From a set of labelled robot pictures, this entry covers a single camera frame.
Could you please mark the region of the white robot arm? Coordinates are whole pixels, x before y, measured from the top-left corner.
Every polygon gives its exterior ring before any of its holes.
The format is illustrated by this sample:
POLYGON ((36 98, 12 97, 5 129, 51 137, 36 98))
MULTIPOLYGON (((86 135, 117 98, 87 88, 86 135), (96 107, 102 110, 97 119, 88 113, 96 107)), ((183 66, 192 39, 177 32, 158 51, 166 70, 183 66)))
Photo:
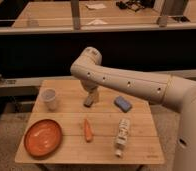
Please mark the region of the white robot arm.
POLYGON ((102 55, 85 48, 70 68, 87 92, 111 88, 181 114, 173 171, 196 171, 196 81, 166 74, 107 68, 102 55))

